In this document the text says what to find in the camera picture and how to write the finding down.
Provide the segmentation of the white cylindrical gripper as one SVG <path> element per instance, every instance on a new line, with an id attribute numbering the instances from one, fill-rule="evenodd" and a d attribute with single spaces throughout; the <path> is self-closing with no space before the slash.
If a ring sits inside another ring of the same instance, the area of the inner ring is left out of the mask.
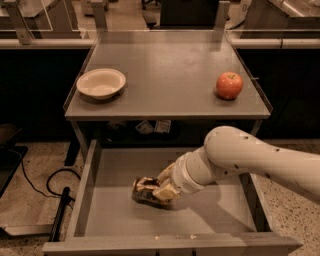
<path id="1" fill-rule="evenodd" d="M 180 192 L 193 194 L 202 190 L 209 183 L 206 154 L 203 151 L 187 152 L 167 166 L 157 180 L 162 183 L 169 177 L 171 183 L 161 184 L 152 192 L 161 201 L 178 199 Z"/>

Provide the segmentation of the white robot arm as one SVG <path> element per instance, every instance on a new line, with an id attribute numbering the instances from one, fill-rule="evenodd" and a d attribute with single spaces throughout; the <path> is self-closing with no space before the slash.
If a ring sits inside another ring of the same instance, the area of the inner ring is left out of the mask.
<path id="1" fill-rule="evenodd" d="M 309 199 L 320 199 L 320 156 L 267 144 L 231 126 L 219 126 L 202 147 L 187 152 L 163 170 L 153 195 L 176 199 L 205 186 L 243 173 L 269 178 Z"/>

